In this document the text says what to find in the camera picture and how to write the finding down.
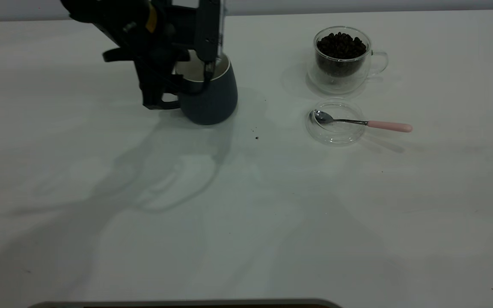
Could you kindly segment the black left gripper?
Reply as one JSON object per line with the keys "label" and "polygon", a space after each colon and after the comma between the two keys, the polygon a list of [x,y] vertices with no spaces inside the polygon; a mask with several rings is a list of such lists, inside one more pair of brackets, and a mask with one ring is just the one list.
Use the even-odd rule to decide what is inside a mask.
{"label": "black left gripper", "polygon": [[[134,61],[142,93],[143,106],[149,110],[172,110],[174,101],[164,101],[164,94],[174,94],[147,65],[161,68],[173,65],[192,49],[197,10],[186,6],[103,6],[102,31],[117,48],[104,52],[104,61]],[[174,73],[191,81],[190,55],[180,58]]]}

